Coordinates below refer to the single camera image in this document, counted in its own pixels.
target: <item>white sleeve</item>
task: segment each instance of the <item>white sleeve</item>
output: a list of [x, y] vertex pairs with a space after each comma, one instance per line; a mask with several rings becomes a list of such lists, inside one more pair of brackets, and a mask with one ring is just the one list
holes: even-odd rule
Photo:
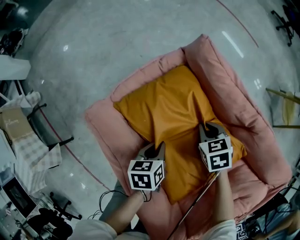
[[90, 219], [76, 224], [70, 240], [114, 240], [116, 238], [116, 231], [107, 223]]
[[202, 240], [236, 240], [234, 220], [227, 220], [209, 229]]

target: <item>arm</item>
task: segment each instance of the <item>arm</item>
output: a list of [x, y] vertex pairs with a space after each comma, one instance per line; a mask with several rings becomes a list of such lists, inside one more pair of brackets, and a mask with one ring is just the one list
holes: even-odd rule
[[254, 237], [255, 240], [264, 240], [281, 230], [288, 229], [288, 235], [294, 233], [300, 228], [300, 211], [295, 211], [287, 216], [281, 223], [279, 223], [271, 232], [268, 234], [259, 234]]
[[110, 225], [117, 234], [120, 234], [130, 224], [143, 202], [143, 194], [141, 191], [136, 191], [128, 197], [128, 199], [114, 211], [105, 222]]
[[215, 226], [230, 219], [234, 219], [233, 196], [227, 170], [222, 170], [217, 178], [213, 225]]

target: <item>pink armrest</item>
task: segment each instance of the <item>pink armrest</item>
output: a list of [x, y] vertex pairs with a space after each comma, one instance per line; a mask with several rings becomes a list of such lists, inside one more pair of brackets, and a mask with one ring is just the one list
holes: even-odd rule
[[[248, 156], [238, 161], [229, 173], [238, 221], [278, 193], [289, 181], [291, 170], [279, 151], [269, 124], [207, 36], [201, 35], [191, 45], [160, 56], [135, 71], [108, 98], [87, 109], [85, 118], [125, 192], [130, 194], [127, 168], [144, 141], [114, 109], [113, 102], [170, 69], [187, 63], [217, 117], [247, 147]], [[166, 239], [194, 198], [195, 195], [190, 194], [171, 205], [162, 189], [160, 193], [153, 193], [152, 200], [142, 206], [138, 216], [152, 239]], [[200, 238], [210, 226], [213, 199], [214, 186], [196, 204], [173, 239]]]

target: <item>red line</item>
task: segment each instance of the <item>red line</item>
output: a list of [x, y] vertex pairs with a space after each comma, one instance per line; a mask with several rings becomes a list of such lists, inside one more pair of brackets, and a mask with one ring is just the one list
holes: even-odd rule
[[246, 32], [248, 33], [248, 35], [252, 38], [252, 40], [254, 41], [254, 43], [256, 44], [257, 47], [258, 44], [257, 42], [255, 41], [255, 39], [252, 37], [251, 33], [247, 30], [247, 28], [241, 23], [241, 21], [232, 13], [232, 11], [229, 10], [228, 7], [226, 7], [220, 0], [216, 0], [219, 4], [221, 4], [239, 23], [240, 25], [246, 30]]
[[[60, 140], [60, 141], [62, 141], [62, 139], [61, 139], [61, 137], [58, 135], [58, 133], [55, 131], [55, 129], [54, 129], [54, 127], [52, 126], [52, 124], [49, 122], [49, 120], [47, 119], [47, 117], [45, 116], [45, 114], [44, 114], [44, 112], [43, 112], [43, 110], [42, 109], [39, 109], [40, 111], [41, 111], [41, 113], [42, 113], [42, 115], [43, 115], [43, 117], [45, 118], [45, 120], [46, 120], [46, 122], [48, 123], [48, 125], [49, 125], [49, 127], [52, 129], [52, 131], [54, 132], [54, 134], [57, 136], [57, 138]], [[107, 186], [105, 186], [105, 184], [104, 183], [102, 183], [94, 174], [92, 174], [91, 172], [90, 172], [90, 170], [85, 166], [85, 165], [83, 165], [83, 163], [75, 156], [75, 154], [71, 151], [71, 149], [67, 146], [67, 145], [64, 145], [64, 147], [66, 147], [66, 149], [68, 150], [68, 152], [73, 156], [73, 158], [78, 162], [78, 163], [80, 163], [82, 166], [83, 166], [83, 168], [98, 182], [98, 183], [100, 183], [101, 185], [103, 185], [107, 190], [109, 190], [110, 191], [110, 189], [107, 187]]]

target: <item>orange fabric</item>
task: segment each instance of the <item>orange fabric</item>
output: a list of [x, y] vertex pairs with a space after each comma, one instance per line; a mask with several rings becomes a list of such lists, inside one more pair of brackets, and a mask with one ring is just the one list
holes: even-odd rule
[[[208, 170], [198, 150], [199, 122], [222, 123], [188, 67], [172, 69], [126, 95], [114, 107], [147, 141], [155, 142], [156, 146], [165, 142], [163, 188], [171, 204], [204, 184]], [[236, 162], [247, 153], [238, 139], [230, 137], [232, 160]]]

